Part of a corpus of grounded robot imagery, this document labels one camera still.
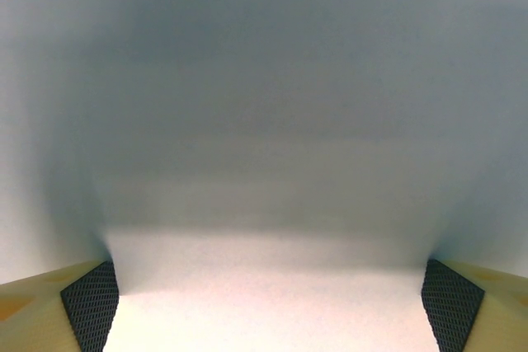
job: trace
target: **white surface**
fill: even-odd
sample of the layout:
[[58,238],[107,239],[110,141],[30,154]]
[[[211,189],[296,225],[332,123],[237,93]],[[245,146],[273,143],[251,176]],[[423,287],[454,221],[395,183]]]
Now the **white surface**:
[[428,351],[431,250],[528,275],[527,10],[5,0],[0,281],[104,240],[109,348]]

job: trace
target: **black mesh pad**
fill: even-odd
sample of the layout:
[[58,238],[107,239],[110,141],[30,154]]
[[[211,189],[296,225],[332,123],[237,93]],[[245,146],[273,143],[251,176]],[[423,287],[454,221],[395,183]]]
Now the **black mesh pad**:
[[427,262],[422,302],[441,352],[464,350],[484,291],[438,260]]
[[113,263],[102,263],[60,296],[81,351],[103,351],[119,302]]

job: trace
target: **yellow wooden piece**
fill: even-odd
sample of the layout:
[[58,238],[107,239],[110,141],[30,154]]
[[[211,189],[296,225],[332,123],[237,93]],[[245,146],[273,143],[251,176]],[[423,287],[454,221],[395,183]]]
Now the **yellow wooden piece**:
[[0,285],[0,351],[79,351],[60,292],[99,264],[90,261]]
[[527,352],[528,279],[454,261],[444,264],[485,291],[464,352]]

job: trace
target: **black textured rubber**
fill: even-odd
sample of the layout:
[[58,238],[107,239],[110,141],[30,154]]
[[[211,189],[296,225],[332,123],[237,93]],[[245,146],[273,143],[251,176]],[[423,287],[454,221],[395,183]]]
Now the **black textured rubber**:
[[462,352],[484,291],[438,260],[427,262],[422,302],[440,352]]
[[81,351],[103,351],[119,302],[113,263],[102,263],[60,296]]

